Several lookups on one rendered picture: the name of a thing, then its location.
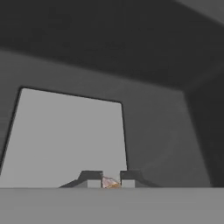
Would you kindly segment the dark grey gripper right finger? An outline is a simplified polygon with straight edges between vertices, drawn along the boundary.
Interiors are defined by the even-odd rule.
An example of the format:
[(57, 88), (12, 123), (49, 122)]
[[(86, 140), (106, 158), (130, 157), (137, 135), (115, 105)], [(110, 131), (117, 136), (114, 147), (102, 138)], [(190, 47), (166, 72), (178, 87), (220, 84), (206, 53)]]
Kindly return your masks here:
[(158, 187), (158, 185), (145, 179), (140, 171), (120, 171), (120, 180), (123, 188)]

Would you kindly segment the pale garlic bulb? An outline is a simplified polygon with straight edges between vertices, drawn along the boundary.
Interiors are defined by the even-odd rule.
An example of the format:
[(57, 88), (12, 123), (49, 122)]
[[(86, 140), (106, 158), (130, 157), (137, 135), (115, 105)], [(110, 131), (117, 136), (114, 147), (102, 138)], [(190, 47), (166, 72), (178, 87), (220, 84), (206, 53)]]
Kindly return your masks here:
[(113, 178), (102, 177), (102, 187), (103, 188), (119, 188), (121, 185), (118, 181)]

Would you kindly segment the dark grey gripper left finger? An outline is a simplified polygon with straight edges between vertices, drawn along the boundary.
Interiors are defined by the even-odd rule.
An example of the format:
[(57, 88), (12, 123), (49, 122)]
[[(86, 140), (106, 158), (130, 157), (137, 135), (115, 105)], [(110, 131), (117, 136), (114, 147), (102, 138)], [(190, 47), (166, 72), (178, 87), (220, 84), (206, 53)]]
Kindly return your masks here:
[(102, 171), (82, 171), (80, 176), (62, 188), (102, 188)]

